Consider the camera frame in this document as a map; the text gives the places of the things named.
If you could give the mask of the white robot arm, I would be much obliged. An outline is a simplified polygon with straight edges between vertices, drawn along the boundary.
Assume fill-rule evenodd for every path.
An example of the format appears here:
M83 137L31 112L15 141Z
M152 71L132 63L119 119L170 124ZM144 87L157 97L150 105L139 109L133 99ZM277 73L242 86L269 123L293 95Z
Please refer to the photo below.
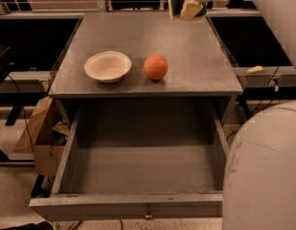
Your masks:
M296 0L252 0L296 69ZM232 141L222 230L296 230L296 101L256 114Z

